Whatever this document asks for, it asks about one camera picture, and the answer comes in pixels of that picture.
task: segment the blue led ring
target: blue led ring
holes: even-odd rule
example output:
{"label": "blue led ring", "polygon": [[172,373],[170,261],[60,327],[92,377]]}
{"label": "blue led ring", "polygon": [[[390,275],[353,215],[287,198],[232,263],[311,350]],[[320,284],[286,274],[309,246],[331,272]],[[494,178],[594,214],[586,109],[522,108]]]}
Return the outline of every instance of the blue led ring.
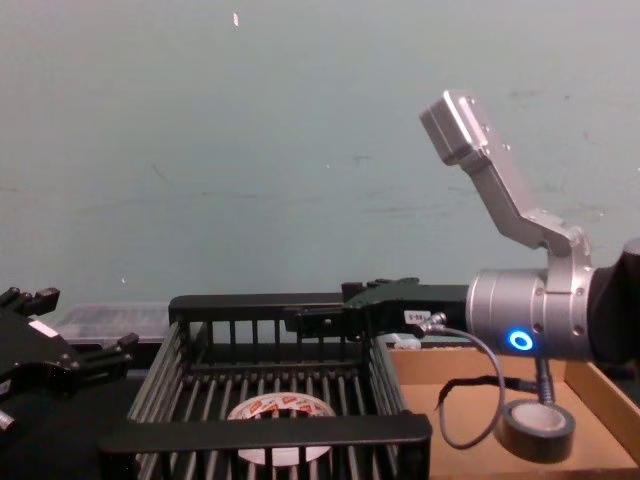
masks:
{"label": "blue led ring", "polygon": [[509,334],[509,344],[516,350],[528,352],[533,348],[533,339],[527,332],[515,330]]}

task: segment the gray cable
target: gray cable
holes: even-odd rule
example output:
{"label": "gray cable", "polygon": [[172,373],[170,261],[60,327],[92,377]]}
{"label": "gray cable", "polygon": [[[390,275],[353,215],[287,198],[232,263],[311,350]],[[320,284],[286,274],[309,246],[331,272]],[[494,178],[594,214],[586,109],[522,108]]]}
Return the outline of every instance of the gray cable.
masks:
{"label": "gray cable", "polygon": [[491,422],[489,423],[489,425],[487,425],[487,427],[482,431],[482,433],[480,433],[480,435],[478,435],[473,440],[466,443],[456,443],[453,440],[451,440],[451,438],[449,437],[449,434],[447,433],[446,421],[444,416],[444,402],[442,402],[442,405],[440,405],[440,408],[439,408],[440,432],[442,433],[442,438],[444,438],[444,441],[447,442],[449,445],[451,445],[453,448],[458,450],[466,450],[468,448],[474,447],[475,445],[480,443],[482,440],[487,438],[491,434],[491,432],[493,432],[493,429],[498,424],[498,420],[500,420],[500,415],[502,415],[502,407],[504,405],[504,397],[505,397],[505,389],[506,389],[502,367],[500,366],[500,361],[498,360],[498,357],[496,357],[496,354],[493,353],[491,349],[482,340],[480,340],[478,337],[471,335],[470,333],[463,332],[461,330],[455,330],[453,328],[447,328],[443,325],[430,325],[427,327],[427,331],[454,335],[456,337],[462,337],[470,340],[474,345],[477,345],[478,347],[480,347],[487,354],[487,356],[489,357],[489,360],[491,360],[491,363],[493,364],[493,367],[496,370],[496,375],[498,376],[499,394],[498,394],[498,406],[496,408],[496,412],[494,413],[493,418],[491,419]]}

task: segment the silver bracket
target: silver bracket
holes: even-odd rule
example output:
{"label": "silver bracket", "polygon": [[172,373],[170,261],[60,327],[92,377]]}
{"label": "silver bracket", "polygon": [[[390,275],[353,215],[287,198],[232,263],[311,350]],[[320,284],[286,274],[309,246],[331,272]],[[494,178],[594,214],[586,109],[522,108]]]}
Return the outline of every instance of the silver bracket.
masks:
{"label": "silver bracket", "polygon": [[547,292],[576,293],[581,273],[592,270],[587,235],[538,206],[511,147],[473,95],[445,91],[420,119],[442,161],[459,165],[471,177],[498,231],[529,248],[547,250]]}

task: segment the clear plastic container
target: clear plastic container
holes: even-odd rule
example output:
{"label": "clear plastic container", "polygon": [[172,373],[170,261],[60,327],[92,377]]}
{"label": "clear plastic container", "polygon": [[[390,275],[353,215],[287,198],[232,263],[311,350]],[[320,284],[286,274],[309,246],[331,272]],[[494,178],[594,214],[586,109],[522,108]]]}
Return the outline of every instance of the clear plastic container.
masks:
{"label": "clear plastic container", "polygon": [[56,329],[72,345],[105,347],[132,332],[140,337],[140,343],[162,343],[169,330],[168,304],[81,304],[72,308]]}

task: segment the cable connector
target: cable connector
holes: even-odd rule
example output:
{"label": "cable connector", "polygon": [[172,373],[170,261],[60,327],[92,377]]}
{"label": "cable connector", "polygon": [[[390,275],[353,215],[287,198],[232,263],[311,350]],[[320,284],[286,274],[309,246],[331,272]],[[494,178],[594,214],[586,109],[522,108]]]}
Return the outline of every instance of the cable connector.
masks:
{"label": "cable connector", "polygon": [[414,325],[412,329],[413,335],[417,338],[424,338],[429,334],[442,332],[446,327],[447,316],[442,312],[437,312],[431,315],[426,320]]}

